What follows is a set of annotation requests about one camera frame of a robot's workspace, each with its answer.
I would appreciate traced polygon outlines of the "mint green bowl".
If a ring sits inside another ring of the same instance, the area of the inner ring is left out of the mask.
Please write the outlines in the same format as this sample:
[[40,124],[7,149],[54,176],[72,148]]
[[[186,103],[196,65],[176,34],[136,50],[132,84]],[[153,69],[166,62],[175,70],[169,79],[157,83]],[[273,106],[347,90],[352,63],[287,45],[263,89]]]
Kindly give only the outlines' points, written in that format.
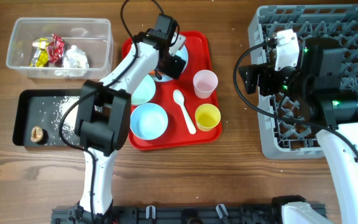
[[131,97],[131,105],[139,106],[148,103],[155,95],[156,85],[150,75],[146,75]]

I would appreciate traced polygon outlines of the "pink plastic cup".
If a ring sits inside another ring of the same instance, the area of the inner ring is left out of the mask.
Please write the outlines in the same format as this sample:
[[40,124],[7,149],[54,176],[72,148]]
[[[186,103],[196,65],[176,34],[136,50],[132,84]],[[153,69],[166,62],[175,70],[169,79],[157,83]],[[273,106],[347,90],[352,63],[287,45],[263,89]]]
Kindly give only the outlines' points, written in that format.
[[218,77],[211,70],[200,70],[193,77],[195,94],[205,99],[212,95],[218,85]]

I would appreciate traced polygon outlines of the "light blue bowl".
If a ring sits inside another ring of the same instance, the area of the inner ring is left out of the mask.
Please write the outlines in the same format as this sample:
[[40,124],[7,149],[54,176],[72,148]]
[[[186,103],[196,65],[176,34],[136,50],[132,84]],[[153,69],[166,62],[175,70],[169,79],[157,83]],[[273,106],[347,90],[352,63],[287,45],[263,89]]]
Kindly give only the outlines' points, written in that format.
[[168,115],[160,105],[145,103],[133,110],[130,123],[131,131],[136,137],[151,141],[167,130]]

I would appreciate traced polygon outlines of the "white napkin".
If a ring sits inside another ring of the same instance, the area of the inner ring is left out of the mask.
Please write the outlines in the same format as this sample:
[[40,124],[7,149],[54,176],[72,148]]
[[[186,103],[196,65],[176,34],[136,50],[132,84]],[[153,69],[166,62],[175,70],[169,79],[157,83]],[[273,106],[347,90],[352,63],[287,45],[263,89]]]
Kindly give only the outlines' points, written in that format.
[[76,45],[69,45],[61,61],[62,70],[56,70],[59,77],[83,77],[89,69],[88,58]]

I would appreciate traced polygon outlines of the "red snack wrapper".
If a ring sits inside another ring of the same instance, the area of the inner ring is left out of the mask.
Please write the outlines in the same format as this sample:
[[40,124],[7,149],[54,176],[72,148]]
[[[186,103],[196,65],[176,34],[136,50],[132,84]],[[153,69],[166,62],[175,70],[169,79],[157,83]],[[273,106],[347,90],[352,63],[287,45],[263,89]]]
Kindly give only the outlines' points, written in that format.
[[65,52],[65,42],[60,36],[54,34],[52,41],[47,45],[45,50],[48,54],[48,61],[50,63],[57,63],[62,59]]

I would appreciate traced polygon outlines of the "yellow foil wrapper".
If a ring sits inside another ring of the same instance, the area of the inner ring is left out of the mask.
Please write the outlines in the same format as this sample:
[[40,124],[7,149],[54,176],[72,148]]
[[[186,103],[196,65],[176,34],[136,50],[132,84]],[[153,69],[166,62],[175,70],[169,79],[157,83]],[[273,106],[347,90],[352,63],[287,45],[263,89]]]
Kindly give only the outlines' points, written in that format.
[[30,61],[29,67],[44,67],[48,63],[48,53],[46,47],[49,42],[47,38],[39,38],[33,41],[32,46],[35,48],[34,55]]

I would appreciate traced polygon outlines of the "brown food scrap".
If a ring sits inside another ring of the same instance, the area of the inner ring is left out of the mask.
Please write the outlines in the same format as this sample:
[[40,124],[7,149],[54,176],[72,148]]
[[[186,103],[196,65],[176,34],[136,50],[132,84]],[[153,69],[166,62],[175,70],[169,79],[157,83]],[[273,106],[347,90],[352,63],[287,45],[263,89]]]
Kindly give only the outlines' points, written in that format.
[[31,130],[30,140],[34,143],[40,143],[44,139],[44,130],[39,126],[34,126]]

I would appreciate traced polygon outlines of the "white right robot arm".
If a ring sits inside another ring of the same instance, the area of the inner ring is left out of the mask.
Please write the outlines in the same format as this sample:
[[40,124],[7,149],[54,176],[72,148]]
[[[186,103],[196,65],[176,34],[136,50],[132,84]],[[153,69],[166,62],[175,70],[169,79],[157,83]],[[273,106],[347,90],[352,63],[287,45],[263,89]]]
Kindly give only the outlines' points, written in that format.
[[242,66],[237,60],[233,77],[241,77],[246,92],[259,90],[267,95],[282,92],[300,104],[303,119],[281,117],[282,121],[316,130],[333,178],[343,223],[358,223],[358,100],[352,91],[340,89],[340,43],[313,37],[299,47],[300,66],[275,71],[268,63]]

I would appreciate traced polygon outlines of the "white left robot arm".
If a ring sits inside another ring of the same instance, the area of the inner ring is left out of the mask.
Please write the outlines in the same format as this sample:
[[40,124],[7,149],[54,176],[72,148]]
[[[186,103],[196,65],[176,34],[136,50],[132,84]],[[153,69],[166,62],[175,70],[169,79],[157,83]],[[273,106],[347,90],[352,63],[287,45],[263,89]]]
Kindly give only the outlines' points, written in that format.
[[131,51],[108,76],[81,87],[75,134],[84,150],[86,183],[74,219],[84,223],[111,219],[114,160],[129,134],[131,96],[152,70],[179,79],[185,61],[176,52],[185,38],[178,32],[174,18],[159,14],[153,28],[132,37]]

